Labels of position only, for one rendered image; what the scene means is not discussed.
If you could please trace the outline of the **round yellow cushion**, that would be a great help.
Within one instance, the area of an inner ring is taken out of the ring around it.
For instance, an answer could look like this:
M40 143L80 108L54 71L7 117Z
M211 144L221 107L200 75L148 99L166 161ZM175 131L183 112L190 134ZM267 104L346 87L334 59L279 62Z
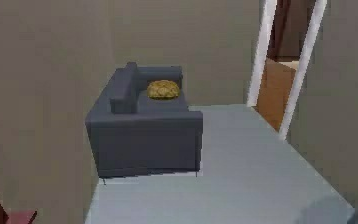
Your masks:
M147 87L147 96L152 99L173 99L180 95L180 88L170 80L157 80Z

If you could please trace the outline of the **dark grey sofa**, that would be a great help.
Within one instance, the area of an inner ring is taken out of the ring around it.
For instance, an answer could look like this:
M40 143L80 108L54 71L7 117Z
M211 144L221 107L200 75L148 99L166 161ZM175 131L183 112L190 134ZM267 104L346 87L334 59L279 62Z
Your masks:
M115 70L85 118L101 179L200 170L203 113L191 111L183 94L171 100L147 96L153 81L182 84L179 66Z

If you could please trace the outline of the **dark red furniture piece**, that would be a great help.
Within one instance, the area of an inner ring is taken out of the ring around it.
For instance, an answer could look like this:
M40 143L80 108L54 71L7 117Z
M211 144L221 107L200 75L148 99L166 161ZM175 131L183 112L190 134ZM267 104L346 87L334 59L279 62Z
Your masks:
M6 211L0 204L0 224L33 224L36 217L36 210Z

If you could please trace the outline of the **white door frame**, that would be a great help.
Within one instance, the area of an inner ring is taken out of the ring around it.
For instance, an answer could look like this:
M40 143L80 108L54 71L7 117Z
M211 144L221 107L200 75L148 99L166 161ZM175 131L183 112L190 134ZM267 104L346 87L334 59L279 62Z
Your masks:
M257 105L277 7L277 0L263 1L264 3L261 7L262 15L260 16L260 28L254 54L252 75L246 100L246 105L248 107ZM307 67L312 55L313 47L316 42L318 30L324 16L327 3L328 0L316 0L314 3L311 20L301 52L300 68L296 71L296 77L291 86L291 95L287 98L286 109L283 112L282 122L278 132L280 140L285 140L289 131L289 126L291 124L292 116L295 111L296 103L301 91L301 86L306 75Z

